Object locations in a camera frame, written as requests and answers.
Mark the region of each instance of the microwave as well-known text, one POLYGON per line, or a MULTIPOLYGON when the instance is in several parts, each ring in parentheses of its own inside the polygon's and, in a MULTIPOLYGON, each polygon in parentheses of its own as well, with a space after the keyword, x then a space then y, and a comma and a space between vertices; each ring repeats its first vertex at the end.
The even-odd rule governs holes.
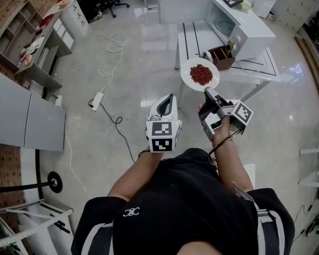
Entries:
POLYGON ((158 0, 158 6, 162 24, 206 21, 225 45, 234 42, 237 61, 262 55, 275 39, 252 10, 228 7, 222 0, 158 0))

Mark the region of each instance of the black t-shirt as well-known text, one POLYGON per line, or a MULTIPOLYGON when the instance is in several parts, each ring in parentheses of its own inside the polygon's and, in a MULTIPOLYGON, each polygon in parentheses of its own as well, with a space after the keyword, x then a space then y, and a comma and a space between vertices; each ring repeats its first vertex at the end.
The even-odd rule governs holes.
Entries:
MULTIPOLYGON (((287 210, 272 189, 248 193, 261 209, 280 215, 284 254, 288 255, 295 229, 287 210)), ((81 253, 95 225, 112 221, 115 255, 174 255, 192 241, 208 242, 223 255, 258 254, 255 206, 227 190, 207 161, 176 158, 161 162, 150 182, 128 203, 115 197, 88 201, 72 253, 81 253)), ((97 235, 94 241, 110 246, 111 237, 97 235)))

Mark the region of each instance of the hand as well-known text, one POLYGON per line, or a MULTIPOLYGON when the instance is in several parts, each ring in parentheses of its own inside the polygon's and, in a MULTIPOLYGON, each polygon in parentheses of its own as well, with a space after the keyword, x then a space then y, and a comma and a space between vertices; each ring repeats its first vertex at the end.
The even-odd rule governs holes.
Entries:
MULTIPOLYGON (((203 103, 198 105, 198 111, 203 107, 203 103)), ((213 144, 219 144, 230 135, 230 118, 226 116, 221 122, 221 126, 214 130, 215 134, 212 137, 213 144)))

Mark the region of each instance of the black round base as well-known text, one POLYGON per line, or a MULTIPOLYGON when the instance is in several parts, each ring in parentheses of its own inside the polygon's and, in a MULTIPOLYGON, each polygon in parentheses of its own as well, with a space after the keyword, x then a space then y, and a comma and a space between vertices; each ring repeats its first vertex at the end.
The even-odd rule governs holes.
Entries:
POLYGON ((49 182, 49 187, 55 193, 60 193, 63 190, 62 178, 56 172, 50 172, 47 176, 47 181, 49 182))

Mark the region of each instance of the gray cabinet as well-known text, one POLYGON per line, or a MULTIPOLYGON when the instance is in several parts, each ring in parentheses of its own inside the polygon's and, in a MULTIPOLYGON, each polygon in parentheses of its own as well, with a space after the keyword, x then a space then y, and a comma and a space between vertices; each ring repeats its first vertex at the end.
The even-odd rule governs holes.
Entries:
POLYGON ((0 143, 62 151, 65 111, 0 73, 0 143))

